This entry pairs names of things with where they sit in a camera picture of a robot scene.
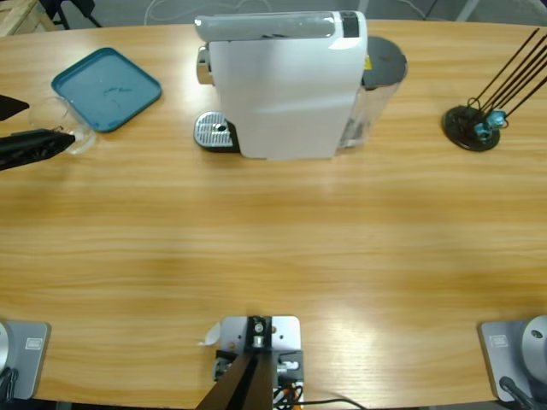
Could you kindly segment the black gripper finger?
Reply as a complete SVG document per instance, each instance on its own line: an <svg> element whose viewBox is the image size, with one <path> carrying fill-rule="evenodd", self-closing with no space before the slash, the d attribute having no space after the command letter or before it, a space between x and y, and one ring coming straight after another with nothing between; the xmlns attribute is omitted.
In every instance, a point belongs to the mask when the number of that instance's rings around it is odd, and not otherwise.
<svg viewBox="0 0 547 410"><path fill-rule="evenodd" d="M7 119L17 115L18 113L30 108L28 102L21 101L13 97L5 95L0 96L0 121L6 121Z"/></svg>
<svg viewBox="0 0 547 410"><path fill-rule="evenodd" d="M46 161L64 152L75 141L72 134L45 129L1 137L1 170Z"/></svg>

